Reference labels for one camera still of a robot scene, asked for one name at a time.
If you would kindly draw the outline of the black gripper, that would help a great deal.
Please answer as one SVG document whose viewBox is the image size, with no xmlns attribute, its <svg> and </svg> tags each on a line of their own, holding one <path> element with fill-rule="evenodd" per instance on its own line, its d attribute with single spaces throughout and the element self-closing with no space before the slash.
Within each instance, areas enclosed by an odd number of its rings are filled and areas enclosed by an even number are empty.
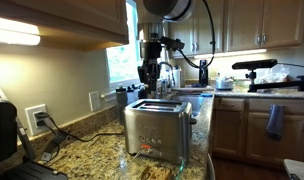
<svg viewBox="0 0 304 180">
<path fill-rule="evenodd" d="M 161 44 L 158 41 L 141 41 L 140 58 L 142 65 L 137 67 L 140 82 L 148 86 L 154 86 L 160 77 L 160 65 L 157 59 L 160 57 Z"/>
</svg>

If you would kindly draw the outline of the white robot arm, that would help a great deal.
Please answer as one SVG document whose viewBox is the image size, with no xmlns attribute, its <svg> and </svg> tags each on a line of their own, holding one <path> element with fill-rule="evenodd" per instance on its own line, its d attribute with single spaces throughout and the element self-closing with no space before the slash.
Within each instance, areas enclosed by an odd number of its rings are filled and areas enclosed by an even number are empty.
<svg viewBox="0 0 304 180">
<path fill-rule="evenodd" d="M 156 85 L 160 76 L 157 59 L 161 53 L 161 38 L 165 22 L 187 20 L 195 0 L 135 0 L 138 13 L 138 40 L 143 64 L 138 67 L 140 81 L 148 87 Z"/>
</svg>

